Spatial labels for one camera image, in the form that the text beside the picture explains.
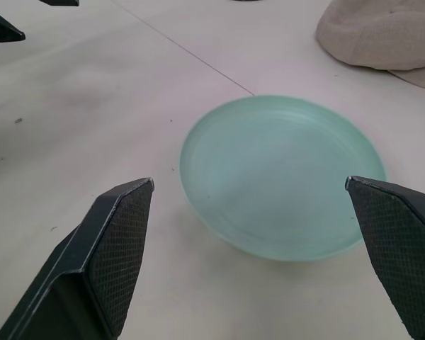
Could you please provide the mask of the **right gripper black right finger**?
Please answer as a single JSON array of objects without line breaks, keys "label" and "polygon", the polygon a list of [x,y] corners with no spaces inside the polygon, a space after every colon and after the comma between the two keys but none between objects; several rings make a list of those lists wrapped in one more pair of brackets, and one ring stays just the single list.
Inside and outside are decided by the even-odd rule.
[{"label": "right gripper black right finger", "polygon": [[408,334],[425,339],[425,194],[359,176],[345,187],[375,274]]}]

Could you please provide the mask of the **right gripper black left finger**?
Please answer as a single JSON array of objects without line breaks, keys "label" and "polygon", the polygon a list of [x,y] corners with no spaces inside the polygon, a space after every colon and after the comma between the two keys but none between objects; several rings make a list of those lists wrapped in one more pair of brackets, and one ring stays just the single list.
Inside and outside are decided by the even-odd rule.
[{"label": "right gripper black left finger", "polygon": [[95,199],[52,251],[0,339],[117,339],[139,276],[154,191],[151,178]]}]

